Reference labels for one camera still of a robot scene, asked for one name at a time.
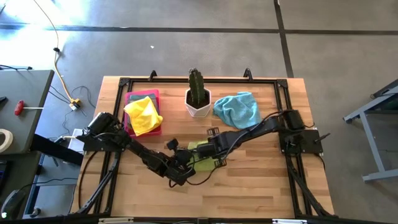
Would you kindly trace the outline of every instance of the wooden table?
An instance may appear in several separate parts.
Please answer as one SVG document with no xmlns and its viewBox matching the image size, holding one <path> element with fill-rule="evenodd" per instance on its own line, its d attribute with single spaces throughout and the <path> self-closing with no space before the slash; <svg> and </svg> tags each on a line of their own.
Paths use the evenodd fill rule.
<svg viewBox="0 0 398 224">
<path fill-rule="evenodd" d="M 120 77 L 104 77 L 99 92 L 96 113 L 114 109 Z M 313 124 L 310 105 L 301 78 L 287 79 L 290 99 L 294 109 L 300 111 L 307 126 Z M 253 93 L 262 116 L 276 111 L 274 88 L 265 84 L 207 83 L 212 92 L 212 103 L 235 95 L 238 91 Z M 232 130 L 217 116 L 192 118 L 184 105 L 187 83 L 135 83 L 133 91 L 158 89 L 160 114 L 164 117 L 162 135 L 141 137 L 139 141 L 156 151 L 172 155 L 166 142 L 177 138 L 180 146 L 190 141 L 206 139 L 206 130 L 219 127 L 220 131 Z M 119 119 L 123 114 L 121 102 Z M 104 153 L 99 152 L 88 165 L 82 183 L 82 204 L 97 187 Z M 82 169 L 87 161 L 85 156 Z M 216 217 L 216 218 L 293 218 L 292 198 L 284 156 L 279 151 L 278 135 L 267 134 L 245 142 L 227 158 L 228 165 L 213 173 L 210 180 L 200 186 L 176 186 L 169 188 L 169 180 L 148 170 L 132 152 L 121 156 L 118 179 L 114 193 L 112 217 Z M 303 164 L 308 188 L 330 213 L 333 213 L 328 184 L 321 160 L 304 154 Z M 198 172 L 190 178 L 200 182 L 209 172 Z M 105 204 L 108 189 L 104 191 Z M 304 206 L 299 193 L 300 208 Z M 71 212 L 78 210 L 77 191 Z"/>
</svg>

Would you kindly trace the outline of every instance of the pink tray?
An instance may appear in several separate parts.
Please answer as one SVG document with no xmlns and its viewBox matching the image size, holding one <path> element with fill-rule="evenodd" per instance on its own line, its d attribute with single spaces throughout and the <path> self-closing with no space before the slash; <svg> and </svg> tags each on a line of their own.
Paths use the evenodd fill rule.
<svg viewBox="0 0 398 224">
<path fill-rule="evenodd" d="M 156 97 L 156 103 L 157 103 L 157 107 L 159 109 L 159 115 L 160 115 L 160 100 L 159 100 L 159 90 L 143 90 L 143 91 L 134 91 L 134 92 L 129 92 L 126 93 L 124 95 L 124 104 L 127 105 L 127 102 L 130 98 L 131 95 L 145 95 L 145 94 L 155 94 Z M 134 132 L 133 129 L 129 128 L 129 125 L 127 123 L 129 115 L 127 113 L 124 113 L 124 130 L 127 131 L 130 135 L 131 138 L 137 138 L 137 137 L 141 137 L 141 136 L 156 136 L 156 135 L 160 135 L 162 134 L 162 125 L 159 125 L 159 127 L 153 129 L 152 131 L 145 133 L 145 134 L 141 134 L 140 136 L 136 136 L 136 133 Z"/>
</svg>

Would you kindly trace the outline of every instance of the yellow cable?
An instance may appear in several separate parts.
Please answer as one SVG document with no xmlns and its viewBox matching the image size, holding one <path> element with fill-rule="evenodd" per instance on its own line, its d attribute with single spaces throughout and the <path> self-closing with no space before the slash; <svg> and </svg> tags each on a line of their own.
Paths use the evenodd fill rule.
<svg viewBox="0 0 398 224">
<path fill-rule="evenodd" d="M 34 1 L 34 2 L 36 3 L 36 5 L 40 8 L 40 10 L 44 13 L 44 15 L 49 19 L 49 21 L 50 21 L 52 27 L 54 28 L 55 34 L 57 35 L 57 48 L 59 49 L 58 46 L 59 46 L 60 39 L 59 39 L 59 37 L 58 37 L 57 29 L 55 28 L 55 26 L 54 26 L 54 24 L 52 23 L 52 21 L 51 21 L 51 19 L 49 18 L 49 16 L 44 12 L 44 10 L 43 10 L 43 9 L 40 7 L 40 5 L 37 3 L 37 1 L 36 1 L 36 0 L 33 0 L 33 1 Z M 58 54 L 58 53 L 55 52 L 55 56 L 54 56 L 54 67 L 55 67 L 55 71 L 56 71 L 56 73 L 57 73 L 59 79 L 61 80 L 62 87 L 63 87 L 63 89 L 65 90 L 65 93 L 67 93 L 67 96 L 68 96 L 70 102 L 72 102 L 72 101 L 73 101 L 73 98 L 70 96 L 69 91 L 68 91 L 68 89 L 67 89 L 67 86 L 65 85 L 65 82 L 63 81 L 63 78 L 61 77 L 60 72 L 58 71 L 58 67 L 57 67 L 58 58 L 57 58 L 57 54 Z"/>
</svg>

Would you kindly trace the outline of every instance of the red screwdriver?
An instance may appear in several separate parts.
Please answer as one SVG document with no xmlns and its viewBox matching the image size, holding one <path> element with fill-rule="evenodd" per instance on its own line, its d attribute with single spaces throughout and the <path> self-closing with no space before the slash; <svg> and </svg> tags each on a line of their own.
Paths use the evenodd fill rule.
<svg viewBox="0 0 398 224">
<path fill-rule="evenodd" d="M 16 116 L 19 116 L 19 115 L 22 113 L 22 110 L 24 110 L 24 109 L 42 110 L 43 108 L 26 108 L 26 107 L 24 107 L 24 101 L 23 101 L 23 100 L 20 100 L 20 101 L 17 103 L 17 106 L 16 106 L 15 109 L 14 109 L 14 114 L 15 114 Z"/>
</svg>

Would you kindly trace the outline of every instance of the concrete floor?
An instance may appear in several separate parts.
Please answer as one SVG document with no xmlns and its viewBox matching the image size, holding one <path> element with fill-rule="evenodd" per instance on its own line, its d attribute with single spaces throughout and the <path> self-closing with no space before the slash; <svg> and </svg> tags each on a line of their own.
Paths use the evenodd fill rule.
<svg viewBox="0 0 398 224">
<path fill-rule="evenodd" d="M 18 2 L 8 2 L 0 24 L 48 24 L 34 4 Z M 59 25 L 278 28 L 273 0 L 38 2 Z M 395 0 L 280 0 L 280 5 L 286 29 L 398 30 Z M 186 75 L 197 67 L 206 76 L 240 77 L 249 67 L 255 77 L 287 76 L 279 34 L 59 33 L 60 72 L 69 89 L 86 85 L 93 102 L 104 75 L 148 75 L 153 69 L 159 75 Z M 53 31 L 33 27 L 0 34 L 2 64 L 52 68 Z M 344 218 L 398 223 L 398 178 L 363 183 L 361 176 L 375 172 L 376 164 L 360 121 L 348 125 L 341 119 L 398 77 L 395 44 L 398 35 L 287 35 L 294 76 L 305 79 L 315 123 L 322 133 L 331 132 L 323 142 L 326 174 L 335 213 Z M 57 78 L 52 85 L 62 89 Z M 87 101 L 85 90 L 75 94 Z M 68 115 L 70 131 L 91 121 L 94 108 L 83 109 L 87 117 Z M 64 133 L 68 111 L 49 95 L 37 132 Z"/>
</svg>

